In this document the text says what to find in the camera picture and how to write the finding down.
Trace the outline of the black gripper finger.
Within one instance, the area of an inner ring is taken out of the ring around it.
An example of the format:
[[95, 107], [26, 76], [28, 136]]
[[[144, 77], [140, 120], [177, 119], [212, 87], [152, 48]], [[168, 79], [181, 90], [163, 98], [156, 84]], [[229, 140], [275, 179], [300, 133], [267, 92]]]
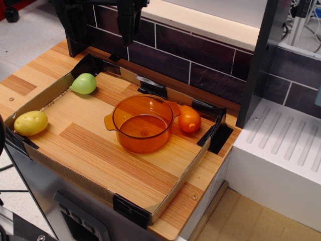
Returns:
[[67, 36], [74, 42], [81, 42], [87, 34], [87, 21], [82, 5], [68, 1], [52, 1], [57, 16]]
[[133, 43], [139, 32], [141, 1], [116, 1], [118, 10], [117, 23], [124, 46]]

